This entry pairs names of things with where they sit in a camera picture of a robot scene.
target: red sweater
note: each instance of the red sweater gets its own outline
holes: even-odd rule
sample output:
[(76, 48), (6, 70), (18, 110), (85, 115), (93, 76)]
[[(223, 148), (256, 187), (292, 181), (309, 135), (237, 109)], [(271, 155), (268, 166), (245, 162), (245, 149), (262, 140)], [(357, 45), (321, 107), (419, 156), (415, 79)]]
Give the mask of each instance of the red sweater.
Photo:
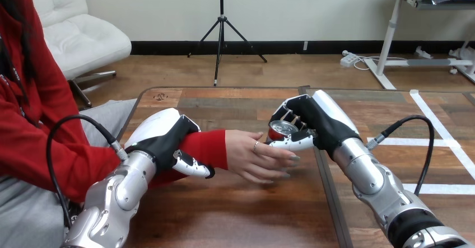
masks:
[[(7, 79), (7, 83), (0, 78), (0, 176), (9, 175), (53, 190), (46, 164), (46, 139), (59, 119), (78, 114), (77, 105), (46, 46), (32, 0), (15, 2), (30, 25), (30, 59), (37, 77), (29, 83), (25, 80), (20, 43), (22, 25), (0, 6), (0, 34), (29, 100), (29, 103), (25, 100), (15, 79)], [(21, 115), (20, 106), (33, 124)], [(227, 168), (224, 130), (191, 134), (180, 148), (205, 164)], [(89, 145), (79, 120), (68, 121), (57, 131), (52, 159), (60, 188), (75, 202), (84, 201), (88, 188), (119, 164), (111, 148)], [(182, 177), (184, 175), (170, 170), (153, 182), (163, 184)]]

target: lanyard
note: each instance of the lanyard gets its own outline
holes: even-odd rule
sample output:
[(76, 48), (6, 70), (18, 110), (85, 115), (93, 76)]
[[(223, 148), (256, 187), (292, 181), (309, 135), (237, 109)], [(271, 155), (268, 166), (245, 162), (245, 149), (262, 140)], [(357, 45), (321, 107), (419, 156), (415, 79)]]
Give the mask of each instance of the lanyard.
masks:
[[(16, 78), (16, 82), (18, 83), (20, 89), (21, 89), (21, 92), (23, 93), (23, 98), (25, 100), (25, 102), (27, 104), (29, 104), (29, 101), (28, 101), (28, 97), (26, 96), (26, 92), (25, 92), (25, 89), (23, 87), (23, 84), (21, 83), (21, 80), (20, 80), (20, 76), (18, 75), (18, 71), (16, 70), (15, 66), (13, 65), (13, 62), (10, 58), (10, 55), (8, 53), (8, 49), (7, 49), (7, 46), (5, 44), (5, 42), (3, 41), (2, 37), (0, 36), (0, 43), (1, 43), (1, 48), (2, 48), (2, 51), (4, 52), (5, 54), (5, 57), (6, 57), (6, 60), (7, 60), (7, 63), (10, 67), (10, 70), (13, 72), (13, 75), (15, 76)], [(0, 78), (3, 79), (3, 81), (5, 81), (5, 83), (7, 84), (7, 86), (10, 87), (10, 84), (8, 83), (8, 80), (7, 78), (0, 74)], [(28, 116), (25, 114), (25, 111), (23, 111), (23, 107), (21, 106), (21, 103), (19, 102), (19, 100), (17, 99), (17, 103), (18, 103), (18, 106), (20, 107), (20, 113), (21, 115), (26, 119), (28, 120), (29, 123), (31, 123), (32, 125), (34, 125), (35, 127), (37, 127), (37, 124), (35, 124), (35, 122), (33, 122), (30, 118), (28, 118)]]

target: black baseboard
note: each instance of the black baseboard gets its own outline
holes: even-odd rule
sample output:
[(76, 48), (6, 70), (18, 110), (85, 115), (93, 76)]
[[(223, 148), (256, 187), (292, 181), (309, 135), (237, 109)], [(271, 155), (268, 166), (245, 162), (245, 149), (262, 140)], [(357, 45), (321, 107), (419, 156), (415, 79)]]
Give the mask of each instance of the black baseboard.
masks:
[[(356, 54), (379, 53), (383, 41), (309, 41), (304, 50), (303, 41), (255, 41), (254, 49), (261, 54), (341, 54), (348, 50)], [(462, 41), (394, 41), (391, 54), (414, 53), (418, 46), (430, 54), (448, 54), (462, 46)], [(188, 55), (197, 41), (133, 41), (132, 55)], [(217, 42), (205, 41), (197, 55), (216, 55)], [(242, 41), (226, 42), (224, 54), (250, 55), (252, 52)]]

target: can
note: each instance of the can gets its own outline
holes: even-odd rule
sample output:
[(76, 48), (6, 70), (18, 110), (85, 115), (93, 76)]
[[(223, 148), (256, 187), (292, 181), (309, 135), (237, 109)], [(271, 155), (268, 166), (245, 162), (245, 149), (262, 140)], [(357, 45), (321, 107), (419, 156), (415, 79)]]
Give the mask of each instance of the can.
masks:
[(269, 123), (269, 132), (267, 141), (281, 141), (286, 136), (298, 132), (299, 129), (295, 125), (285, 120), (274, 120)]

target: tripod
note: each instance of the tripod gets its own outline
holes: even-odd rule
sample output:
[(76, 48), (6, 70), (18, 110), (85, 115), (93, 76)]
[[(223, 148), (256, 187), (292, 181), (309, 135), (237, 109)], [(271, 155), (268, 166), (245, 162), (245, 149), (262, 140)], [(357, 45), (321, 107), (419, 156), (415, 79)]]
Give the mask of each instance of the tripod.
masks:
[[(247, 41), (246, 38), (244, 38), (244, 36), (236, 28), (234, 28), (234, 26), (229, 22), (229, 20), (227, 20), (227, 17), (224, 15), (224, 1), (223, 0), (220, 0), (220, 6), (221, 6), (221, 15), (218, 17), (218, 20), (211, 27), (211, 29), (204, 35), (203, 39), (201, 39), (201, 41), (198, 43), (196, 48), (192, 51), (192, 52), (196, 52), (199, 49), (201, 43), (206, 39), (206, 37), (208, 37), (208, 35), (214, 30), (214, 28), (218, 24), (220, 25), (220, 35), (219, 35), (219, 38), (218, 38), (218, 54), (217, 54), (217, 57), (216, 57), (215, 84), (214, 84), (215, 87), (218, 84), (218, 69), (220, 67), (222, 50), (223, 50), (224, 44), (225, 44), (225, 42), (224, 42), (224, 23), (227, 23), (231, 27), (231, 29), (233, 29), (237, 33), (237, 35), (239, 35), (244, 40), (244, 42), (246, 42), (246, 44), (249, 46), (249, 48), (251, 49), (251, 51), (255, 55), (259, 55), (259, 57), (262, 58), (262, 60), (264, 62), (267, 62), (267, 60), (261, 54), (257, 53), (254, 50), (251, 43), (249, 41)], [(191, 57), (192, 52), (190, 52), (188, 54), (188, 58)]]

